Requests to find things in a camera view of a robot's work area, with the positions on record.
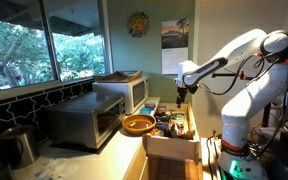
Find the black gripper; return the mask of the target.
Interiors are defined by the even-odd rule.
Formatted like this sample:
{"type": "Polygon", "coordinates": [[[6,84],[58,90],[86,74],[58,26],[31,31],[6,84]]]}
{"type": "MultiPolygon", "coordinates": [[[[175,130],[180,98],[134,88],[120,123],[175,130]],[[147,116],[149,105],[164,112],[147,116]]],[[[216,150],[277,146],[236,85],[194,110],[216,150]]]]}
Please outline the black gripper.
{"type": "Polygon", "coordinates": [[[188,92],[188,89],[186,87],[178,87],[177,93],[178,97],[176,98],[176,104],[180,105],[181,103],[185,102],[185,97],[188,92]]]}

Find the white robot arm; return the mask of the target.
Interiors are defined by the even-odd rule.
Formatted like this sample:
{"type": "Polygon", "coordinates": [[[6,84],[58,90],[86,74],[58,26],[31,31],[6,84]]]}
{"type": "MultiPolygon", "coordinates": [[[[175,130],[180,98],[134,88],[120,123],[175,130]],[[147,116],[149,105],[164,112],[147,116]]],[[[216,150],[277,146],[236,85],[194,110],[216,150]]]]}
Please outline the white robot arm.
{"type": "Polygon", "coordinates": [[[195,93],[199,81],[214,71],[257,55],[270,63],[221,111],[223,130],[218,165],[237,180],[266,180],[267,174],[247,141],[249,120],[278,96],[288,91],[288,31],[266,33],[250,30],[224,46],[201,66],[185,60],[178,65],[177,104],[188,92],[195,93]]]}

